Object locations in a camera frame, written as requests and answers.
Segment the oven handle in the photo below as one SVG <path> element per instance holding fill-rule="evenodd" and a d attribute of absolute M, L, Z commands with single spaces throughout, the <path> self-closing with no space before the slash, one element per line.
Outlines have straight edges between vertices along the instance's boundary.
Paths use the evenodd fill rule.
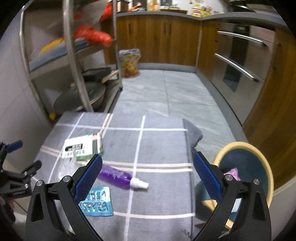
<path fill-rule="evenodd" d="M 238 64 L 234 63 L 233 61 L 221 56 L 220 54 L 215 53 L 215 56 L 219 59 L 222 59 L 224 62 L 228 63 L 230 66 L 237 69 L 239 72 L 241 72 L 243 75 L 247 76 L 250 80 L 253 80 L 254 82 L 259 82 L 258 79 L 256 79 L 253 75 L 251 75 L 249 72 L 245 71 L 242 67 L 240 67 Z"/>
<path fill-rule="evenodd" d="M 241 39 L 245 39 L 245 40 L 249 40 L 252 41 L 254 43 L 260 44 L 262 46 L 267 46 L 262 40 L 256 39 L 256 38 L 252 38 L 246 35 L 242 35 L 242 34 L 235 34 L 232 32 L 225 32 L 225 31 L 217 31 L 219 34 L 223 34 L 223 35 L 228 35 L 228 36 L 232 36 L 232 37 L 237 37 L 237 38 L 241 38 Z"/>

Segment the gray cloth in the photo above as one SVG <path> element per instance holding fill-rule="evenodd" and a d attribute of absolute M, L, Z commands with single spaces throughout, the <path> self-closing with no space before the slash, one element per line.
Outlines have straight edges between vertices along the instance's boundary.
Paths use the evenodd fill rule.
<path fill-rule="evenodd" d="M 85 39 L 79 38 L 75 39 L 75 46 L 77 50 L 83 49 L 89 46 L 88 42 Z M 62 57 L 67 54 L 65 41 L 52 47 L 51 49 L 40 53 L 34 59 L 29 62 L 30 71 L 34 71 L 35 69 L 47 64 L 48 62 L 54 61 L 59 57 Z"/>
<path fill-rule="evenodd" d="M 123 190 L 97 179 L 93 187 L 110 187 L 114 215 L 88 216 L 90 224 L 104 241 L 122 241 L 126 237 L 130 241 L 189 240 L 197 232 L 194 226 L 200 223 L 193 215 L 192 174 L 196 172 L 191 163 L 192 150 L 202 138 L 201 131 L 178 118 L 124 114 L 106 117 L 105 113 L 66 112 L 36 157 L 42 161 L 42 168 L 35 177 L 45 182 L 59 181 L 59 168 L 65 159 L 58 153 L 64 141 L 99 132 L 105 123 L 103 161 L 124 162 L 124 165 L 113 166 L 131 174 L 137 161 L 136 177 L 148 182 L 149 189 Z M 68 228 L 59 205 L 58 210 Z"/>

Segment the table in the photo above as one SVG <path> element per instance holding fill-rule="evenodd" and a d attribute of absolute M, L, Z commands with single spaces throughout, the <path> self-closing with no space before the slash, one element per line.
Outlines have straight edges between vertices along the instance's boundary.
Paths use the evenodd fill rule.
<path fill-rule="evenodd" d="M 104 241 L 188 240 L 199 229 L 195 218 L 194 186 L 198 175 L 192 169 L 192 151 L 202 139 L 189 121 L 159 116 L 66 112 L 42 145 L 36 160 L 42 167 L 39 179 L 58 182 L 64 176 L 62 159 L 68 138 L 100 132 L 103 163 L 131 173 L 149 189 L 123 190 L 97 179 L 93 187 L 110 187 L 114 215 L 88 216 Z M 69 223 L 57 203 L 66 229 Z"/>

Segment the orange bag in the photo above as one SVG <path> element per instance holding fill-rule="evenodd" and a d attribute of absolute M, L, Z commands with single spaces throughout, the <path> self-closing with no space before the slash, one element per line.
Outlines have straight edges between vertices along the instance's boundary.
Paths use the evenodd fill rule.
<path fill-rule="evenodd" d="M 112 37 L 101 31 L 94 30 L 94 27 L 87 28 L 84 24 L 81 24 L 75 31 L 74 37 L 77 38 L 86 38 L 89 41 L 89 44 L 101 44 L 104 47 L 109 47 L 112 44 Z"/>

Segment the oven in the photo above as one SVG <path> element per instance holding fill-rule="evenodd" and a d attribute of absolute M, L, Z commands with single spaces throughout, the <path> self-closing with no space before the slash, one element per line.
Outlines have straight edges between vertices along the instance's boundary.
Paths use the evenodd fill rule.
<path fill-rule="evenodd" d="M 222 23 L 212 83 L 241 124 L 264 86 L 274 49 L 274 31 L 245 24 Z"/>

